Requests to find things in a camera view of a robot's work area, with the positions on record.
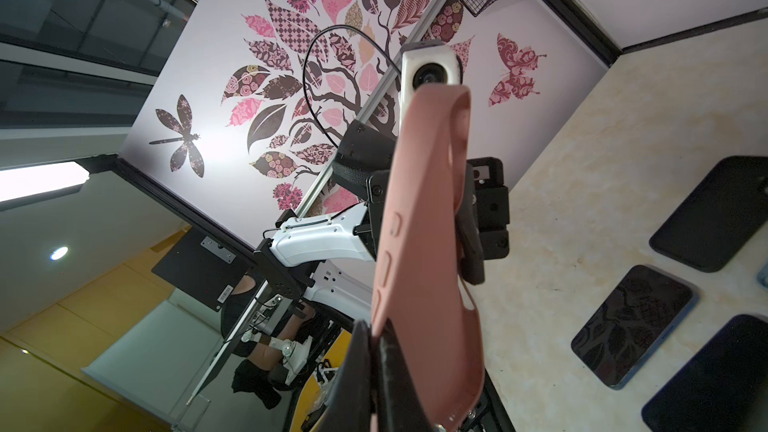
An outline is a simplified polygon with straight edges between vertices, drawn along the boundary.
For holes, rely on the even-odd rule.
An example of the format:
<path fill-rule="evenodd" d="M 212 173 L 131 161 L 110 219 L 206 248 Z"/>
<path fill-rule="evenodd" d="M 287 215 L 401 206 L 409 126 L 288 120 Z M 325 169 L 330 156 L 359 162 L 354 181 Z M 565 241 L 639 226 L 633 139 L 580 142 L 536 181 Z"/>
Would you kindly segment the dark blue phone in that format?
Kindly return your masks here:
<path fill-rule="evenodd" d="M 698 299 L 689 283 L 636 265 L 579 329 L 571 351 L 603 385 L 621 389 Z"/>

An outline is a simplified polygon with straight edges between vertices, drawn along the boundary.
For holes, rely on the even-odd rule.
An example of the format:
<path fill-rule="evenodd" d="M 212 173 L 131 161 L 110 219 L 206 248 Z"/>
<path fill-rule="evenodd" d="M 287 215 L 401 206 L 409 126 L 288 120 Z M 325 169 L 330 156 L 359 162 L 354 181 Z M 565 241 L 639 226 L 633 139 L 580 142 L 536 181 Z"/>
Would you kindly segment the black phone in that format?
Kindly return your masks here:
<path fill-rule="evenodd" d="M 729 320 L 641 411 L 652 431 L 765 431 L 767 321 Z"/>

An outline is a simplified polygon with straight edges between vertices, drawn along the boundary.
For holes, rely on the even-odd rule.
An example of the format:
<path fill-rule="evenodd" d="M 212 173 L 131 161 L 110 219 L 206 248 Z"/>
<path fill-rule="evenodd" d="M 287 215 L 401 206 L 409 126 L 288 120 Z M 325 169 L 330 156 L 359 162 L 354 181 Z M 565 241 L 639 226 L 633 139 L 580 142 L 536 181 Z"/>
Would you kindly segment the black phone case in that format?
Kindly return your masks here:
<path fill-rule="evenodd" d="M 655 252 L 704 273 L 722 270 L 767 222 L 767 158 L 719 161 L 649 239 Z"/>

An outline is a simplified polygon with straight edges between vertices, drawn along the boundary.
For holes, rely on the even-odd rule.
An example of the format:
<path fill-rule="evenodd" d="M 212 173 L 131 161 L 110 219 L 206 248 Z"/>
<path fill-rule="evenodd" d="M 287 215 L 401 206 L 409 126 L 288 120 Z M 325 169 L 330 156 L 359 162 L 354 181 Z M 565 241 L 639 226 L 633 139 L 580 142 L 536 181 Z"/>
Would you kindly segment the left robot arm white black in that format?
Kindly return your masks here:
<path fill-rule="evenodd" d="M 372 278 L 359 281 L 332 262 L 375 260 L 394 150 L 394 139 L 353 121 L 331 166 L 333 179 L 359 201 L 308 219 L 291 210 L 281 215 L 275 235 L 263 239 L 255 252 L 257 270 L 274 292 L 317 304 L 344 328 L 371 319 Z M 485 261 L 509 253 L 508 193 L 500 159 L 469 160 L 456 225 L 463 254 L 460 272 L 472 285 L 483 282 Z"/>

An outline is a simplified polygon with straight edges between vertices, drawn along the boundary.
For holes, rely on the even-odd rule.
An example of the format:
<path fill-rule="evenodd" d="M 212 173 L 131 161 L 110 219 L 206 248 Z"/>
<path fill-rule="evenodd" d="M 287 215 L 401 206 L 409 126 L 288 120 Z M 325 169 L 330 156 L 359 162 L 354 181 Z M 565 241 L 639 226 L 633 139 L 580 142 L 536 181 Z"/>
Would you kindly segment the pink phone case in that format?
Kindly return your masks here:
<path fill-rule="evenodd" d="M 456 430 L 485 376 L 479 314 L 461 296 L 455 225 L 470 109 L 466 86 L 416 91 L 393 155 L 376 260 L 371 340 L 394 330 L 430 431 Z"/>

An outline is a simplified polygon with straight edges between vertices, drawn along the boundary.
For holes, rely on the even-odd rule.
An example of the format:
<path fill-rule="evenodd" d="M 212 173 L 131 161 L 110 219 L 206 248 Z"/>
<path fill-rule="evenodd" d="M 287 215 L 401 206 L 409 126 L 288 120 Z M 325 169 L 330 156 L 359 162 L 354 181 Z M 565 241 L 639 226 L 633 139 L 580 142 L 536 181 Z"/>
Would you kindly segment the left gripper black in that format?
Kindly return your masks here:
<path fill-rule="evenodd" d="M 372 173 L 367 181 L 367 249 L 373 258 L 381 236 L 388 182 L 388 170 Z M 465 282 L 479 285 L 485 281 L 484 259 L 502 259 L 509 254 L 509 189 L 504 183 L 503 163 L 493 157 L 469 159 L 462 185 L 455 216 L 459 272 Z"/>

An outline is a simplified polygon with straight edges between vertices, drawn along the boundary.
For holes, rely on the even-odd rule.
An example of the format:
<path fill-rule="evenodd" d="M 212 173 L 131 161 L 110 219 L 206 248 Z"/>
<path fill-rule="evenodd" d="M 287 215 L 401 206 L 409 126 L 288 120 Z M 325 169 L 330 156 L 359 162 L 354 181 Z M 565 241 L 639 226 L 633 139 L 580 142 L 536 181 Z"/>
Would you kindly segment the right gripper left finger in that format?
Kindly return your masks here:
<path fill-rule="evenodd" d="M 356 321 L 351 341 L 316 431 L 368 432 L 371 426 L 370 330 Z"/>

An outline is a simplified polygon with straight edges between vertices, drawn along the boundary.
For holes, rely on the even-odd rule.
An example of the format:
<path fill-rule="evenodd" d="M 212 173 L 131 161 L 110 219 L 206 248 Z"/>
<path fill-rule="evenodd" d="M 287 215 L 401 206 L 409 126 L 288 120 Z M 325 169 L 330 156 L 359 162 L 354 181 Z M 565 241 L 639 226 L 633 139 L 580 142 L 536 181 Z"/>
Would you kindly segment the light blue phone case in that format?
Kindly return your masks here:
<path fill-rule="evenodd" d="M 768 289 L 768 264 L 765 264 L 757 273 L 756 280 L 764 289 Z"/>

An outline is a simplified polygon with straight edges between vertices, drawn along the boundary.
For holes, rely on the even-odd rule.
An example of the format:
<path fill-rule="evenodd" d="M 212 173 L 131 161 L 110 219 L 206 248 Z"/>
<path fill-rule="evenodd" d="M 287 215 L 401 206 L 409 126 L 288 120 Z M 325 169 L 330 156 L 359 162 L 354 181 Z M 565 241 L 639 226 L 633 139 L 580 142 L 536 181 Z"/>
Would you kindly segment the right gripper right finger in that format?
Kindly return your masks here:
<path fill-rule="evenodd" d="M 374 347 L 375 423 L 379 431 L 432 431 L 411 379 L 395 328 L 387 320 Z"/>

